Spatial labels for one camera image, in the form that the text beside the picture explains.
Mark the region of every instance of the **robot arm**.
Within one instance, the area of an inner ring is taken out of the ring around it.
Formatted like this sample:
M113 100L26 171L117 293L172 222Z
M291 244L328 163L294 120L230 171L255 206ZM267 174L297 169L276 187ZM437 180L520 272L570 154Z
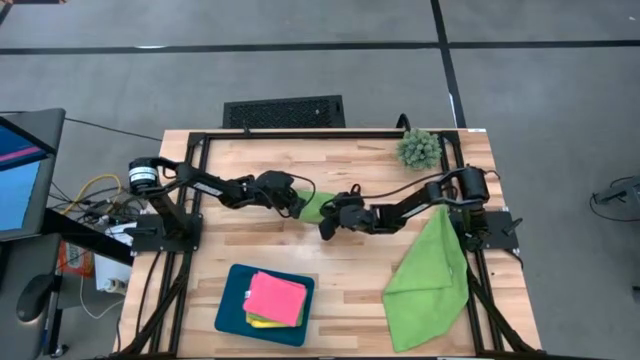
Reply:
M175 172L173 181L161 186L158 168L162 168L163 174L167 169ZM287 209L290 216L297 218L305 202L291 187L293 181L291 175L271 170L257 179L247 175L223 180L187 163L176 163L162 157L138 158L129 164L129 183L134 195L152 199L180 186L188 186L216 197L222 205L231 209L247 205L275 207L278 210Z
M397 204L371 205L364 208L366 196L360 195L359 186L350 192L340 193L325 203L320 210L324 220L320 223L322 239L329 240L338 227L369 234L393 234L402 229L407 220L432 205L445 204L455 208L469 209L476 222L484 216L482 205L489 200L489 190L484 179L485 172L476 167L464 167L443 174L436 181L428 181ZM461 200L445 196L445 185L457 179Z

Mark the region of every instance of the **blue tray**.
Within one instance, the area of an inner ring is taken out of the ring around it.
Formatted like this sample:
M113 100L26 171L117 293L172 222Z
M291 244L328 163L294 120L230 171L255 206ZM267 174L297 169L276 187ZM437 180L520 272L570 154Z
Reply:
M257 329L247 324L246 314L242 309L244 303L244 292L249 289L251 278L258 271L263 271L269 275L297 282L307 288L307 298L304 302L304 317L302 325L293 328L272 328ZM313 288L315 282L307 276L286 274L277 271L259 269L252 266L234 264L229 270L227 283L224 286L222 300L218 308L218 315L214 326L216 330L248 336L256 339L273 341L291 346L302 346L307 335L307 324L311 313L311 299L313 298Z

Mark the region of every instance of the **cable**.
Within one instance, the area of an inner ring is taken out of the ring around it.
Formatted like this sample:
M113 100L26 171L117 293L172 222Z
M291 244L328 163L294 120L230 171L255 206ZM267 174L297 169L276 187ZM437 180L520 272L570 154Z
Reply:
M84 309L84 312L87 313L87 315L91 316L92 318L94 318L96 320L100 320L106 313L109 312L109 310L111 310L111 309L115 308L116 306L124 303L124 299L116 301L111 306L106 308L103 312L101 312L100 315L93 315L91 313L91 311L89 311L89 309L87 309L87 305L85 305L85 303L84 303L84 297L82 296L83 290L84 290L84 276L80 276L80 305L82 305L82 308Z
M522 258L520 257L520 255L518 255L519 252L516 252L516 250L518 249L504 249L504 251L511 255L514 259L518 260L518 262L520 263L520 268L524 269L524 261L522 261Z
M156 253L156 257L153 259L151 263L151 268L149 269L149 273L147 274L147 280L144 283L144 289L142 290L142 298L140 299L140 308L138 309L138 319L136 320L136 335L140 333L140 319L142 318L142 309L144 308L144 299L147 297L147 290L149 290L149 283L151 282L151 274L153 274L153 270L156 268L156 263L160 258L160 252Z
M88 121L84 121L84 120L72 119L72 118L68 118L68 117L65 117L64 119L67 120L67 121L78 123L78 124L84 124L84 125L88 125L88 126L93 126L93 127L99 128L99 129L103 129L103 130L107 130L107 131L113 131L113 132L124 134L124 135L131 135L131 136L139 137L139 138L142 138L142 139L148 139L148 140L162 142L162 139L154 138L154 137L148 136L148 135L136 134L136 133L133 133L133 132L130 132L130 131L113 129L113 128L110 128L110 127L107 127L107 126L94 124L94 123L91 123L91 122L88 122Z
M62 215L66 215L69 213L69 211L71 211L71 209L73 209L76 204L78 203L78 200L80 200L80 198L84 195L84 193L87 191L87 189L93 185L94 183L103 180L103 179L114 179L116 181L116 183L118 184L118 193L116 194L116 200L118 198L118 196L120 196L120 194L122 193L122 183L120 182L120 178L118 178L117 175L114 174L103 174L100 176L97 176L91 180L89 180L89 182L87 182L82 189L80 189L80 192L78 193L78 195L76 195L76 198L73 200L73 203L70 204L66 209L64 209L61 214Z
M613 185L615 185L619 181L629 180L629 179L632 179L632 178L633 178L633 176L624 176L624 177L615 179L615 180L613 180L612 182L609 183L609 188L612 188ZM616 199L618 201L620 201L621 203L626 203L626 201L621 196L616 197Z
M53 180L51 180L51 185L53 185L53 187L54 187L54 188L56 188L56 190L58 190L58 192L59 192L60 194L62 194L62 196L63 196L67 201L71 201L71 198L70 198L67 194L65 194L65 193L64 193L64 191L62 191L62 190L60 189L60 187L59 187L58 185L56 185L56 183L55 183Z
M427 176L421 177L421 178L420 178L420 179L418 179L418 180L412 181L412 182L410 182L409 184L407 184L407 185L405 185L405 186L403 186L403 187L401 187L401 188L398 188L398 189L396 189L396 190L390 191L390 192L388 192L388 193L379 194L379 195L367 195L367 196L345 196L345 197L341 198L341 200L351 200L351 199L379 199L379 198L383 198L383 197L391 196L391 195L394 195L394 194L399 193L400 191L406 190L406 189L410 188L411 186L413 186L413 185L415 185L415 184L417 184L417 183L419 183L419 182L422 182L422 181L425 181L425 180L429 180L429 179L434 178L434 177L436 177L436 176L442 176L442 175L444 175L444 174L445 174L444 172L440 172L440 173L437 173L437 174L432 174L432 175L427 175ZM333 202L333 201L334 201L334 199L330 199L330 200L325 201L325 202L322 204L322 206L321 206L320 208L325 207L325 205L327 205L328 203Z
M94 197L94 196L96 196L96 195L100 195L100 194L105 193L105 192L108 192L108 191L117 190L117 189L118 189L118 187L117 187L117 186L114 186L114 187L111 187L111 188L98 190L98 191L95 191L95 192L93 192L93 193L90 193L89 195L85 195L85 197L83 197L83 198L79 199L78 201L71 201L71 202L68 202L68 201L67 201L65 204L57 204L57 205L54 205L54 206L50 207L49 209L58 208L58 207L60 207L60 206L66 206L66 205L68 205L68 204L76 204L76 205L78 205L78 206L79 206L79 204L83 204L83 205L91 205L91 204L86 204L86 203L85 203L89 198L92 198L92 197ZM122 188L122 191L123 191L123 192L129 192L129 190L128 190L127 188L125 188L125 187L123 187L123 188Z
M616 221L616 222L636 222L636 221L640 221L640 218L637 218L637 219L617 219L617 218L612 218L612 217L608 217L608 216L602 215L602 214L598 213L596 211L596 209L594 208L593 205L596 204L595 201L596 201L596 194L592 194L591 198L589 198L589 208L591 209L591 212L594 215L598 216L598 217L601 217L603 219L610 220L610 221Z
M173 180L172 182L170 182L169 184L165 185L165 187L168 187L167 189L165 189L164 191L161 191L157 194L153 194L153 196L162 196L162 195L166 195L169 194L170 192L177 190L178 188L180 188L180 186L186 184L186 181L176 181ZM130 198L126 199L125 201L123 201L120 206L121 207L126 207L127 205L129 205L130 202L132 201L140 201L145 200L146 195L139 195L139 196L131 196Z
M120 316L118 316L118 320L116 321L116 340L118 340L117 352L120 352L122 348L121 347L122 343L120 341Z
M259 187L254 187L254 186L246 186L249 189L253 189L256 190L258 192L260 192L262 195L264 195L264 197L267 199L267 201L269 202L269 205L271 205L272 208L274 208L277 212L278 215L280 215L281 218L283 219L287 219L291 217L291 214L283 214L282 211L280 211L280 209L278 209L278 207L273 203L273 200L269 197L269 195L267 195L266 192L264 192L262 189L260 189Z
M303 208L306 207L307 205L311 204L311 200L313 200L313 197L316 195L316 183L314 183L313 181L311 181L310 179L307 179L304 176L300 176L300 175L294 175L294 174L289 174L287 173L289 176L294 177L296 179L300 179L300 180L304 180L306 182L308 182L309 184L311 184L311 186L313 187L313 191L311 192L311 196L309 197L309 199L307 200L307 202L304 204Z
M495 175L496 175L496 177L498 178L498 180L500 180L500 179L501 179L501 178L500 178L500 174L498 174L498 172L497 172L497 171L495 171L495 170L486 170L486 171L485 171L485 170L482 170L482 171L484 172L484 174L485 174L485 175L487 175L487 174L495 174Z
M49 193L49 197L54 198L54 199L56 199L58 201L64 201L66 204L70 204L70 203L73 202L71 200L67 200L66 198L63 198L62 196L60 196L58 194Z

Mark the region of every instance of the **green cloth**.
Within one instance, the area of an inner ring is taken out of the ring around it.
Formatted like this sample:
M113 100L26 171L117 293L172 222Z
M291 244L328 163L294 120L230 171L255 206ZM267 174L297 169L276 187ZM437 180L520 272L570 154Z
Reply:
M446 333L467 303L467 262L440 207L384 289L391 342L406 351Z
M298 197L305 201L309 200L312 194L311 191L307 190L296 190L296 192L298 193ZM313 199L311 199L311 202L302 208L299 220L309 224L320 224L324 219L322 215L320 215L320 207L335 196L335 194L316 192Z

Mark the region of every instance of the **wooden tabletop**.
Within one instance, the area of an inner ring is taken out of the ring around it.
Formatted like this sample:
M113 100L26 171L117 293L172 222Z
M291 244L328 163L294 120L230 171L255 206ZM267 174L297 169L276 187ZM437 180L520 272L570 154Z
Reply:
M166 131L160 155L184 161L189 132ZM487 133L467 130L459 133L465 163L485 170L495 169ZM363 194L379 194L429 174L429 171L403 169L394 157L396 142L393 139L214 140L207 171L222 178L235 178L246 174L257 176L266 170L284 170L314 180L320 191L348 191L354 183L360 183ZM198 153L195 159L193 165L197 166ZM491 193L487 208L505 206L498 179L488 176L487 181ZM294 187L308 189L309 185L296 180ZM416 185L379 202L397 202L419 187ZM466 310L460 313L446 335L400 354L395 353L391 346L382 306L382 290L428 221L432 214L430 210L409 220L404 229L393 235L367 235L340 229L331 241L323 241L316 226L282 219L275 211L260 207L230 210L215 198L203 196L201 212L204 215L204 233L200 249L193 256L179 356L474 354ZM539 347L520 264L500 250L485 251L485 256L496 305L526 342ZM153 257L151 253L139 255L133 265L120 322L125 345L134 336L141 294ZM303 347L288 347L214 329L226 276L235 263L315 279L316 290ZM163 265L164 255L153 272L143 324L156 306ZM478 308L485 347L490 348L486 314L479 303ZM168 347L172 318L171 308L164 321L161 350Z

